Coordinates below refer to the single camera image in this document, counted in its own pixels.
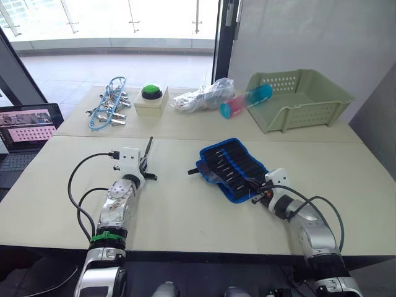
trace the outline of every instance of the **plastic bag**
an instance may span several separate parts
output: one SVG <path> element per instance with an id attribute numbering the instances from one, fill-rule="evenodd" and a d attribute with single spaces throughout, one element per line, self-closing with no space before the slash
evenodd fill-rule
<path id="1" fill-rule="evenodd" d="M 222 78 L 213 85 L 201 85 L 195 92 L 184 93 L 173 98 L 171 106 L 183 113 L 193 113 L 197 110 L 213 110 L 224 101 L 233 98 L 234 80 Z"/>

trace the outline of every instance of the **blue tool roll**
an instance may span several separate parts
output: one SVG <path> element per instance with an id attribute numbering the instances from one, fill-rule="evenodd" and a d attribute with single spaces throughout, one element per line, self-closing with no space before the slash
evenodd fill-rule
<path id="1" fill-rule="evenodd" d="M 196 162 L 197 168 L 188 173 L 199 172 L 208 183 L 217 184 L 233 203 L 244 202 L 256 194 L 246 178 L 264 183 L 268 173 L 236 138 L 203 148 L 199 155 L 201 160 Z"/>

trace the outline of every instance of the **silver robot arm segment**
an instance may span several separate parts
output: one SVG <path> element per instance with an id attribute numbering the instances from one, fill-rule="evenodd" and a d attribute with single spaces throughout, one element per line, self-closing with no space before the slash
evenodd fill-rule
<path id="1" fill-rule="evenodd" d="M 123 297 L 126 294 L 126 237 L 134 231 L 138 190 L 145 184 L 147 152 L 143 158 L 137 148 L 123 148 L 114 152 L 122 178 L 106 192 L 96 236 L 89 250 L 75 288 L 74 297 Z"/>
<path id="2" fill-rule="evenodd" d="M 265 180 L 266 185 L 290 186 L 286 171 L 282 168 L 268 173 Z M 273 188 L 272 195 L 266 197 L 261 195 L 255 197 L 255 200 L 256 203 L 260 201 L 276 216 L 286 219 L 303 202 L 294 200 L 285 193 L 285 189 Z M 345 267 L 332 231 L 319 214 L 310 205 L 306 205 L 290 219 L 289 223 L 312 271 L 317 295 L 363 297 L 358 284 L 350 277 Z"/>

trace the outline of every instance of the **green button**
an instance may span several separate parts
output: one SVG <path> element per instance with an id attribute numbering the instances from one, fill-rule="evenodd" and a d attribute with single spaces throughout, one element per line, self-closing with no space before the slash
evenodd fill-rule
<path id="1" fill-rule="evenodd" d="M 145 85 L 143 87 L 143 92 L 145 93 L 155 93 L 158 92 L 160 88 L 158 88 L 156 85 Z"/>

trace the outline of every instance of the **plastic basket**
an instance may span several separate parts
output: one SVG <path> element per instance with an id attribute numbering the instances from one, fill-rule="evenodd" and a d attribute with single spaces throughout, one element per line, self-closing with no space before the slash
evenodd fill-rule
<path id="1" fill-rule="evenodd" d="M 246 90 L 272 87 L 272 97 L 249 108 L 262 132 L 326 124 L 331 126 L 354 100 L 347 91 L 316 70 L 256 73 Z"/>

